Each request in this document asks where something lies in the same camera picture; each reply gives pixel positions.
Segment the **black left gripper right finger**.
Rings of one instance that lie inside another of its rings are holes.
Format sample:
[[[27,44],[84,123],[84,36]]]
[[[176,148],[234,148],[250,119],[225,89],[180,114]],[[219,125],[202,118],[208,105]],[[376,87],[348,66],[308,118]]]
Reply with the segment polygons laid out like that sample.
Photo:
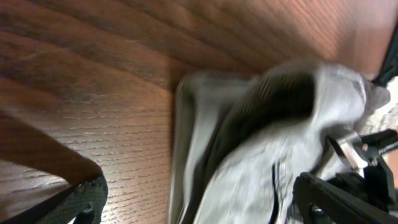
[[[304,224],[397,224],[397,217],[308,172],[296,178],[294,199]]]

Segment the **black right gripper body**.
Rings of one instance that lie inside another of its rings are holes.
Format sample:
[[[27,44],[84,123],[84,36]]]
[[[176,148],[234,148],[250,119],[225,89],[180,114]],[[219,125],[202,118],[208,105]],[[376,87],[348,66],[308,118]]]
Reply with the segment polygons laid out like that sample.
[[[385,212],[397,211],[394,176],[383,155],[397,150],[397,131],[386,129],[365,136],[344,131],[326,138],[347,171],[328,182]]]

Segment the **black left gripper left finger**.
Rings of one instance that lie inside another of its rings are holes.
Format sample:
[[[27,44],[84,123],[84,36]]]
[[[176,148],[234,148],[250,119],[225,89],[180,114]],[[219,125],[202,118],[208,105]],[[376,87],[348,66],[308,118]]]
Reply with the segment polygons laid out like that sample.
[[[38,203],[3,224],[100,224],[108,198],[108,185],[97,175]]]

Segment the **grey shorts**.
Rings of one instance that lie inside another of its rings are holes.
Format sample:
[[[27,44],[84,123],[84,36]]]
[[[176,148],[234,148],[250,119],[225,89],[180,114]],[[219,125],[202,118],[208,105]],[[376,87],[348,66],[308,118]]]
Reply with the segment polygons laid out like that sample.
[[[302,172],[348,170],[328,135],[363,132],[391,94],[343,65],[296,60],[252,78],[193,73],[175,93],[169,223],[298,223]]]

